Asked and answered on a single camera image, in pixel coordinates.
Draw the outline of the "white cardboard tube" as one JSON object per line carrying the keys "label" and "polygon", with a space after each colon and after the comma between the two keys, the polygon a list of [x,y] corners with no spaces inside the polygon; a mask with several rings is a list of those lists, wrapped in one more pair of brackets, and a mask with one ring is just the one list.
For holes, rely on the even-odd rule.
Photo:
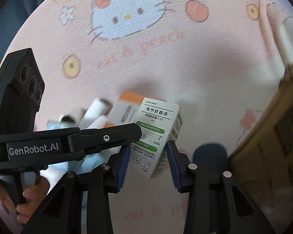
{"label": "white cardboard tube", "polygon": [[68,123],[70,125],[78,126],[86,113],[85,108],[78,108],[70,111],[67,114],[61,114],[59,117],[60,123]]}
{"label": "white cardboard tube", "polygon": [[96,98],[90,107],[87,109],[83,118],[81,119],[78,127],[80,129],[88,128],[93,122],[95,122],[101,115],[104,115],[109,108],[109,105],[102,99]]}

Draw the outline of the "light blue packet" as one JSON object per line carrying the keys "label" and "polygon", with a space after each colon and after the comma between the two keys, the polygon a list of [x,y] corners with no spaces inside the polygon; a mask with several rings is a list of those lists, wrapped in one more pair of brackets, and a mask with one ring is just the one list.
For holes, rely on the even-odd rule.
{"label": "light blue packet", "polygon": [[97,166],[107,163],[112,154],[118,153],[120,147],[103,150],[100,153],[85,156],[81,160],[65,161],[56,164],[50,164],[46,171],[41,174],[48,179],[60,178],[67,171],[75,171],[77,174],[90,172]]}

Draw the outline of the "orange white box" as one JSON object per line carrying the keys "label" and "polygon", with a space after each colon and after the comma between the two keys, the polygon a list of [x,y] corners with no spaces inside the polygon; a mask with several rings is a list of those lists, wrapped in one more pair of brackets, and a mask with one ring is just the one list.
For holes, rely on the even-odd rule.
{"label": "orange white box", "polygon": [[133,122],[143,99],[143,95],[135,94],[129,91],[122,92],[107,117],[105,127],[112,127]]}

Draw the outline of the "dark blue oval case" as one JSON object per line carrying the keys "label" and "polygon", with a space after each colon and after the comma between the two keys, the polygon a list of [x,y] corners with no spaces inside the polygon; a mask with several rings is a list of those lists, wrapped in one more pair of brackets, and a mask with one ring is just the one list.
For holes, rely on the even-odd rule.
{"label": "dark blue oval case", "polygon": [[218,143],[203,144],[194,151],[193,163],[206,171],[222,174],[228,163],[227,151]]}

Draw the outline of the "brown cardboard box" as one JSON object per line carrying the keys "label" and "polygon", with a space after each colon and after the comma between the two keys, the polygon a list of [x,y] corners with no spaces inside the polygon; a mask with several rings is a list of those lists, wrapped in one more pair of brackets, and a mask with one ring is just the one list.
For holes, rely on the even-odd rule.
{"label": "brown cardboard box", "polygon": [[286,66],[277,94],[229,159],[251,195],[293,186],[293,64]]}

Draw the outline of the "pink Hello Kitty blanket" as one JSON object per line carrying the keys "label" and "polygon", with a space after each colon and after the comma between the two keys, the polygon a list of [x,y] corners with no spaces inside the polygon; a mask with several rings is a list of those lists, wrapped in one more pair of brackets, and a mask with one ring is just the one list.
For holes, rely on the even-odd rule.
{"label": "pink Hello Kitty blanket", "polygon": [[[177,145],[231,155],[293,64],[287,0],[45,0],[8,52],[31,48],[45,82],[36,128],[124,91],[178,104]],[[252,195],[276,233],[293,220],[293,186]]]}

